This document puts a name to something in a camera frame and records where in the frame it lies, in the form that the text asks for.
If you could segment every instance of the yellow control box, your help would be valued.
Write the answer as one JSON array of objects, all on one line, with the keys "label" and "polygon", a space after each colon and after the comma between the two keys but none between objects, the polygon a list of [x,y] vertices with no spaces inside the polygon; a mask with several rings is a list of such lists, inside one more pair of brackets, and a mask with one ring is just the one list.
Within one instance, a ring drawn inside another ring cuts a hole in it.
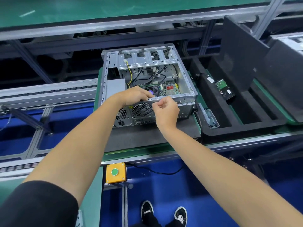
[{"label": "yellow control box", "polygon": [[116,163],[106,166],[106,183],[126,182],[126,165],[125,163]]}]

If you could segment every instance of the person's left arm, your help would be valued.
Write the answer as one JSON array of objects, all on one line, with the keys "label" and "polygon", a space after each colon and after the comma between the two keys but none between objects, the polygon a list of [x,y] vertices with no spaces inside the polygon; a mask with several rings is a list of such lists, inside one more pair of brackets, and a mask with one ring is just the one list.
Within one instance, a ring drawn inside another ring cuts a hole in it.
[{"label": "person's left arm", "polygon": [[108,98],[47,154],[24,182],[40,180],[71,193],[79,207],[100,167],[118,111],[153,95],[133,87]]}]

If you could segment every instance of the person's left hand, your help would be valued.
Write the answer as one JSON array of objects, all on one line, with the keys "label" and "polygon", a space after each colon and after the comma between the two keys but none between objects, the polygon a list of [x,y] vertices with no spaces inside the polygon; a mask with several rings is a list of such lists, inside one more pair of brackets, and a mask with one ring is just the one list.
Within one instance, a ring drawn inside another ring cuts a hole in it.
[{"label": "person's left hand", "polygon": [[131,87],[123,92],[118,92],[113,96],[118,97],[122,103],[122,107],[132,105],[140,100],[146,101],[148,98],[154,97],[149,91],[146,91],[139,86]]}]

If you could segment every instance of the person's right arm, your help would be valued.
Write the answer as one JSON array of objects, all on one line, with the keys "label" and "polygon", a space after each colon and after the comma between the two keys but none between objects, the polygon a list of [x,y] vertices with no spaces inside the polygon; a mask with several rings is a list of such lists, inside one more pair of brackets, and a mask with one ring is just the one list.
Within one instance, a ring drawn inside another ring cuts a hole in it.
[{"label": "person's right arm", "polygon": [[156,123],[210,195],[240,226],[303,226],[303,215],[258,177],[176,128],[171,97],[153,104]]}]

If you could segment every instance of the white shoelace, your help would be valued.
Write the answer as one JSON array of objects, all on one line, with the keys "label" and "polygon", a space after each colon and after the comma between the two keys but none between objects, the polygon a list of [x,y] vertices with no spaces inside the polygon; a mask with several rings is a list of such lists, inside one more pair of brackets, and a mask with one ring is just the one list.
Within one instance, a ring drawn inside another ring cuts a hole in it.
[{"label": "white shoelace", "polygon": [[175,215],[175,219],[179,220],[181,222],[181,224],[183,225],[183,216],[182,215],[179,215],[178,217],[176,217],[176,215]]},{"label": "white shoelace", "polygon": [[145,211],[143,214],[145,215],[145,214],[147,214],[147,213],[151,213],[151,211],[150,211],[150,210]]}]

